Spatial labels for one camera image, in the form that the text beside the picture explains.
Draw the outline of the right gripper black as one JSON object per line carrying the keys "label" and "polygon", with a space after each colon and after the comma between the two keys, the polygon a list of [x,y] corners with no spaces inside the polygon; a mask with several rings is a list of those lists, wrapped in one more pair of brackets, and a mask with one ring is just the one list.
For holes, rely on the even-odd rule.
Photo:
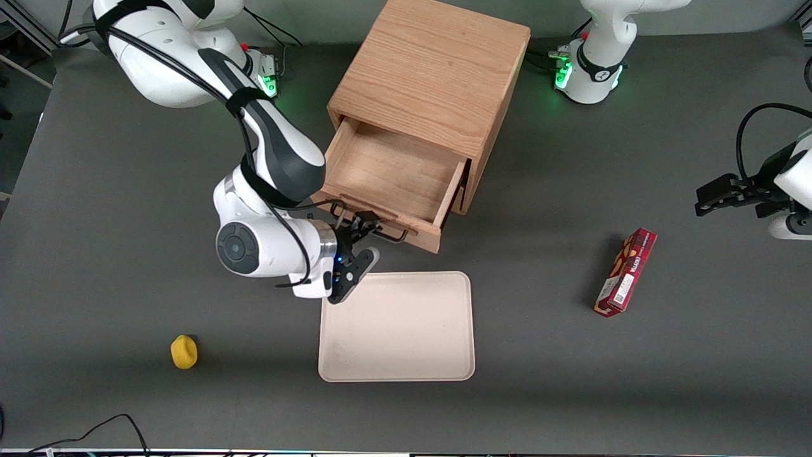
{"label": "right gripper black", "polygon": [[380,221],[372,219],[371,211],[357,211],[353,219],[342,219],[336,221],[333,226],[334,237],[336,237],[336,254],[347,255],[353,252],[354,246],[360,240],[378,231]]}

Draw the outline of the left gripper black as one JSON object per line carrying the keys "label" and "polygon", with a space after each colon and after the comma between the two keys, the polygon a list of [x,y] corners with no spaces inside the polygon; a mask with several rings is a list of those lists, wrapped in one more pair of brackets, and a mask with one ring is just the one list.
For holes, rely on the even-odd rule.
{"label": "left gripper black", "polygon": [[762,186],[751,180],[739,180],[735,174],[723,174],[695,191],[695,214],[703,217],[711,211],[728,206],[755,206],[759,219],[792,211],[792,199],[775,184]]}

